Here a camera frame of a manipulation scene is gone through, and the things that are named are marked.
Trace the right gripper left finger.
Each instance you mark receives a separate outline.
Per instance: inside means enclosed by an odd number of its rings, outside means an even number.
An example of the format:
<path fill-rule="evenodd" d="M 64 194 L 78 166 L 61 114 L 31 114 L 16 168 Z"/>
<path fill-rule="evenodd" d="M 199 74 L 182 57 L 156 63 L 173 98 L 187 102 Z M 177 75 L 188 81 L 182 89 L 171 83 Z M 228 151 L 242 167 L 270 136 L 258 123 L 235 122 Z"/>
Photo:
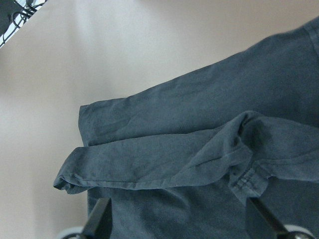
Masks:
<path fill-rule="evenodd" d="M 112 202 L 101 198 L 81 232 L 82 239 L 109 239 L 112 233 Z"/>

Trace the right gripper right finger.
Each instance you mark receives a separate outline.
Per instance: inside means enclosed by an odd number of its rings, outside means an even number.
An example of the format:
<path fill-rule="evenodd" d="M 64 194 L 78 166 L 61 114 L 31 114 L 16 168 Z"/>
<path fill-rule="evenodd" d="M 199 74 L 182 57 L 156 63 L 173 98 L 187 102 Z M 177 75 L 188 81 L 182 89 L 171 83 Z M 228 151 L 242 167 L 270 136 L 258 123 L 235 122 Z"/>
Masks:
<path fill-rule="evenodd" d="M 287 239 L 288 230 L 259 198 L 247 198 L 245 228 L 251 239 Z"/>

